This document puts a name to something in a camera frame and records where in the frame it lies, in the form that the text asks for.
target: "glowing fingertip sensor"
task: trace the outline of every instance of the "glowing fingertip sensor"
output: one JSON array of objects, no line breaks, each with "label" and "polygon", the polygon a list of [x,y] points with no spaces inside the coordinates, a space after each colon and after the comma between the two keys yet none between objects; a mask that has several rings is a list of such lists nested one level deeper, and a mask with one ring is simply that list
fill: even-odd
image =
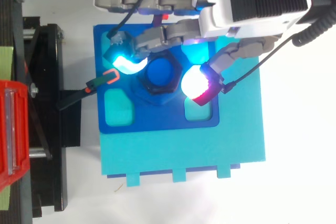
[{"label": "glowing fingertip sensor", "polygon": [[209,88],[209,80],[201,72],[200,65],[193,65],[183,76],[181,88],[183,93],[194,100],[204,94]]},{"label": "glowing fingertip sensor", "polygon": [[143,59],[139,63],[134,63],[128,59],[126,59],[123,55],[119,55],[116,57],[113,62],[113,66],[117,68],[120,72],[124,74],[135,74],[147,65],[148,58]]}]

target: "white background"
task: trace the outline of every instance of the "white background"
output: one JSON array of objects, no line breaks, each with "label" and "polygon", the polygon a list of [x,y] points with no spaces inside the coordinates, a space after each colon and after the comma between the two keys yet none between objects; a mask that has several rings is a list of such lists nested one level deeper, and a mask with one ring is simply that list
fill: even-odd
[{"label": "white background", "polygon": [[[23,6],[25,16],[65,31],[65,89],[81,89],[95,77],[93,26],[124,17],[98,11],[92,2],[26,0]],[[135,14],[129,23],[151,20]],[[267,161],[242,164],[230,179],[201,172],[174,184],[171,175],[144,176],[134,188],[125,178],[106,179],[97,99],[83,100],[82,147],[67,149],[69,205],[58,213],[43,208],[34,224],[336,223],[335,38],[336,28],[305,47],[288,44],[261,67]]]}]

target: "black hexagonal nut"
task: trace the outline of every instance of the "black hexagonal nut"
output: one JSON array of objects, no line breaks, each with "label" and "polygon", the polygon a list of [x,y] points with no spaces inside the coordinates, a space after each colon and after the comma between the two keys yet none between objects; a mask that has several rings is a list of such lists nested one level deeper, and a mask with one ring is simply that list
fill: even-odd
[{"label": "black hexagonal nut", "polygon": [[[165,86],[157,86],[153,84],[147,74],[148,67],[151,62],[164,58],[168,60],[173,68],[173,77],[171,81]],[[138,73],[138,79],[142,83],[142,85],[150,92],[151,94],[165,94],[165,93],[173,93],[180,85],[180,80],[182,77],[182,66],[179,61],[173,56],[173,54],[169,50],[165,50],[162,52],[151,53],[148,56],[148,64],[147,66]]]}]

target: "red plastic container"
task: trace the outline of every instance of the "red plastic container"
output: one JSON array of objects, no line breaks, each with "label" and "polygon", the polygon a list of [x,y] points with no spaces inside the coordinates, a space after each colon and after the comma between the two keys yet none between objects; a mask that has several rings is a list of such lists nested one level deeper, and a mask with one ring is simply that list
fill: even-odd
[{"label": "red plastic container", "polygon": [[0,191],[30,168],[28,89],[16,81],[0,81]]}]

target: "hexagonal hole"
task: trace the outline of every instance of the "hexagonal hole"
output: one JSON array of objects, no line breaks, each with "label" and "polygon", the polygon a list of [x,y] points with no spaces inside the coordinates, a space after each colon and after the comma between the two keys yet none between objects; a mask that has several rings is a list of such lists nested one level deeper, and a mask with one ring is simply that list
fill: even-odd
[{"label": "hexagonal hole", "polygon": [[122,89],[105,92],[105,118],[111,127],[129,126],[134,122],[134,104]]}]

